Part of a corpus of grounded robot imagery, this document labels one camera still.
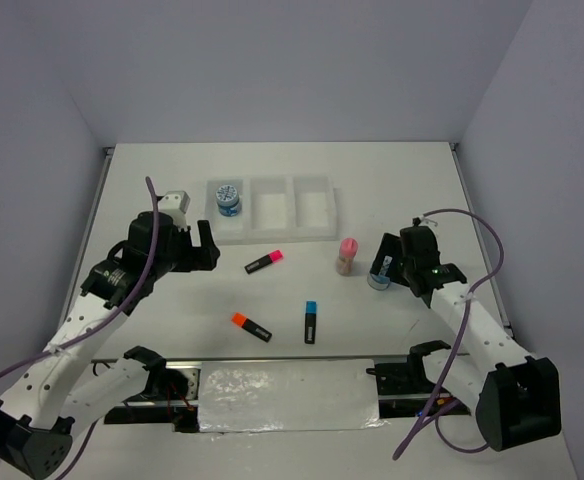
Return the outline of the blue paint jar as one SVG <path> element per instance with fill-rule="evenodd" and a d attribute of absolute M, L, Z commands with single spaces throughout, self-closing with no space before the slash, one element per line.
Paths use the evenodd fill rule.
<path fill-rule="evenodd" d="M 234 217 L 240 213 L 241 198 L 238 189 L 231 184 L 219 186 L 215 192 L 219 213 L 225 217 Z"/>
<path fill-rule="evenodd" d="M 369 273 L 367 276 L 368 285 L 377 291 L 387 290 L 391 285 L 391 279 L 384 275 L 375 275 Z"/>

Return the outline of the pink highlighter marker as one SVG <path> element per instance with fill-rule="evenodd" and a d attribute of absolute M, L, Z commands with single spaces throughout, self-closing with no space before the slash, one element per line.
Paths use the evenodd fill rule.
<path fill-rule="evenodd" d="M 274 250 L 267 255 L 264 255 L 244 267 L 245 272 L 250 275 L 262 270 L 270 265 L 273 265 L 283 259 L 283 253 L 280 250 Z"/>

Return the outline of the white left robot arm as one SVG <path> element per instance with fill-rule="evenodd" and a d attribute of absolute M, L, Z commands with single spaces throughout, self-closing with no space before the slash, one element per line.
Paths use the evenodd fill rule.
<path fill-rule="evenodd" d="M 90 270 L 68 317 L 20 378 L 0 395 L 0 459 L 31 479 L 57 473 L 74 439 L 115 405 L 157 398 L 186 378 L 146 347 L 126 351 L 92 381 L 77 384 L 104 342 L 168 273 L 212 271 L 220 251 L 210 224 L 197 223 L 193 245 L 182 213 L 140 213 L 126 239 Z"/>

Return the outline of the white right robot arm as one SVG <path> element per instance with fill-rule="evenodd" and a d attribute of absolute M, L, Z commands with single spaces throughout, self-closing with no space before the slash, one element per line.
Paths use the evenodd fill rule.
<path fill-rule="evenodd" d="M 461 270 L 441 262 L 429 227 L 384 234 L 369 276 L 408 288 L 447 325 L 461 351 L 451 360 L 451 346 L 434 340 L 411 347 L 404 365 L 368 369 L 380 393 L 430 393 L 441 386 L 469 410 L 495 451 L 560 433 L 557 368 L 517 344 L 474 297 Z"/>

